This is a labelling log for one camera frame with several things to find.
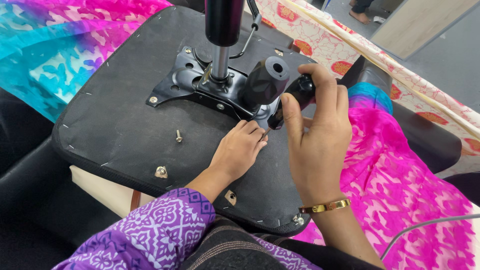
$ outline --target screwdriver shaft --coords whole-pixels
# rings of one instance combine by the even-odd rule
[[[260,139],[260,141],[263,140],[263,139],[265,138],[265,136],[267,136],[267,133],[268,133],[269,131],[271,131],[271,130],[272,130],[271,128],[267,128],[267,130],[265,131],[265,133],[264,133],[264,135],[262,136],[262,138]]]

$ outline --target hand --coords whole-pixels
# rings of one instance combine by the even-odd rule
[[[262,141],[265,129],[256,121],[240,121],[220,141],[209,169],[222,171],[228,176],[228,184],[244,175],[255,163],[258,152],[267,145],[268,136]]]
[[[288,133],[290,171],[305,206],[344,199],[340,173],[352,138],[348,119],[348,93],[319,64],[298,68],[312,75],[317,108],[313,119],[303,119],[300,106],[291,94],[281,96]]]

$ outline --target gold bracelet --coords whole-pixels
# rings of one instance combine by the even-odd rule
[[[302,206],[299,208],[299,211],[302,214],[319,213],[323,211],[330,211],[338,208],[343,208],[349,205],[350,205],[350,200],[345,199],[338,202],[331,202],[331,203],[321,204],[321,205],[312,206],[312,207]]]

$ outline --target purple patterned kurta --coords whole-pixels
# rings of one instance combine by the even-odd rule
[[[202,194],[174,189],[93,235],[54,269],[177,269],[214,219]],[[287,269],[320,269],[294,252],[255,240]]]

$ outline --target screwdriver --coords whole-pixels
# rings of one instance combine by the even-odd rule
[[[305,73],[295,79],[285,90],[285,93],[292,94],[300,104],[300,110],[306,108],[309,104],[315,102],[315,85],[312,75]],[[268,128],[260,140],[263,140],[270,130],[279,130],[283,126],[282,101],[279,101],[274,114],[267,120]]]

